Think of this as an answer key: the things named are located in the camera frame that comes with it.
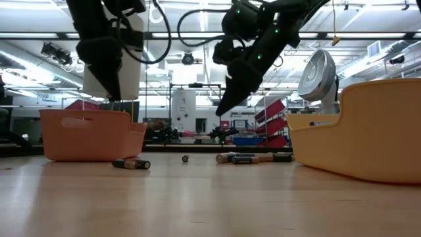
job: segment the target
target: desk fan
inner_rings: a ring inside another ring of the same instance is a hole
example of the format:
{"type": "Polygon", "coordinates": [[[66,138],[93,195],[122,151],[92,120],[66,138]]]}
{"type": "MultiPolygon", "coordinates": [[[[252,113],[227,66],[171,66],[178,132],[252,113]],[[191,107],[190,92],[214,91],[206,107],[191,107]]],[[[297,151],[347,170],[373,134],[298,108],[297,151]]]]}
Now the desk fan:
{"type": "Polygon", "coordinates": [[[339,112],[338,87],[334,59],[326,50],[319,49],[304,69],[297,89],[298,95],[307,101],[320,100],[322,105],[317,114],[332,115],[339,112]]]}

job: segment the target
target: ceiling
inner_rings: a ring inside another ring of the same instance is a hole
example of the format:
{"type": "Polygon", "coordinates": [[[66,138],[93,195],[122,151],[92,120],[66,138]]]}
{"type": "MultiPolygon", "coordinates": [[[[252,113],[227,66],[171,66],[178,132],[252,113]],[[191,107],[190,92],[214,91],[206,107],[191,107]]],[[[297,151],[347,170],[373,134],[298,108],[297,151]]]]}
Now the ceiling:
{"type": "MultiPolygon", "coordinates": [[[[214,8],[228,9],[230,0],[160,0],[172,32],[176,31],[176,25],[181,16],[191,9],[214,8]]],[[[338,32],[358,31],[358,32],[416,32],[421,30],[421,14],[415,7],[415,0],[407,1],[410,8],[406,11],[401,9],[405,6],[405,1],[400,0],[348,0],[349,9],[344,10],[345,1],[335,1],[335,27],[338,32]]],[[[1,24],[0,32],[75,32],[70,13],[62,0],[0,0],[0,21],[12,22],[12,24],[1,24]]],[[[185,19],[182,24],[182,31],[188,32],[221,32],[221,21],[224,14],[206,13],[194,14],[185,19]]],[[[152,10],[139,14],[143,19],[144,30],[146,32],[165,32],[163,21],[159,21],[158,11],[152,10]]],[[[322,7],[311,20],[303,26],[302,32],[333,32],[334,12],[332,2],[322,7]]],[[[9,40],[7,43],[14,45],[31,55],[43,58],[40,51],[43,45],[42,40],[9,40]]],[[[52,41],[55,45],[72,52],[77,56],[75,48],[77,41],[52,41]]],[[[210,69],[210,83],[224,83],[226,68],[216,65],[211,61],[213,48],[217,42],[210,42],[205,47],[188,48],[179,40],[173,40],[169,59],[180,58],[184,52],[192,51],[195,58],[203,59],[204,52],[207,54],[207,67],[210,69]]],[[[331,41],[302,41],[297,49],[287,47],[281,54],[284,63],[281,67],[273,66],[264,76],[264,87],[280,87],[282,83],[298,83],[303,69],[310,56],[316,49],[325,49],[330,52],[337,65],[338,70],[346,64],[361,58],[367,53],[367,46],[374,41],[341,41],[335,47],[331,46],[331,41]]],[[[150,55],[158,58],[165,50],[167,41],[149,40],[145,42],[150,55]]],[[[167,64],[161,64],[161,69],[168,69],[167,64]]],[[[70,72],[75,76],[83,78],[82,73],[70,72]]],[[[374,79],[378,73],[359,72],[358,76],[367,76],[367,80],[374,79]]],[[[160,80],[161,83],[168,83],[166,78],[154,78],[148,76],[148,80],[160,80]]]]}

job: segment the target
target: wooden table surface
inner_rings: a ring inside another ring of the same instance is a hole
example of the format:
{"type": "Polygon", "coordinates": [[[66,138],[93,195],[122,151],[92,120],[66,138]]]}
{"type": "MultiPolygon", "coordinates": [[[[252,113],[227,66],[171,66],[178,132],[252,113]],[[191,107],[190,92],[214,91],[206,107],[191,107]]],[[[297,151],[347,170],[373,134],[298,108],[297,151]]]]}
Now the wooden table surface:
{"type": "Polygon", "coordinates": [[[0,236],[421,236],[420,186],[182,155],[144,153],[148,171],[0,159],[0,236]]]}

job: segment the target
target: orange plastic bin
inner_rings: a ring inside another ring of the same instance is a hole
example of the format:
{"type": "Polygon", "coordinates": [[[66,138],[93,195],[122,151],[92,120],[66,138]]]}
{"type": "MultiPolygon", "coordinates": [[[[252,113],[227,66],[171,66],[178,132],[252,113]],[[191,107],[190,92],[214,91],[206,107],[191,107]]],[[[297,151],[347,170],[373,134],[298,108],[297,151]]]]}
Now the orange plastic bin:
{"type": "Polygon", "coordinates": [[[139,155],[147,123],[118,111],[43,109],[44,154],[53,161],[112,161],[139,155]]]}

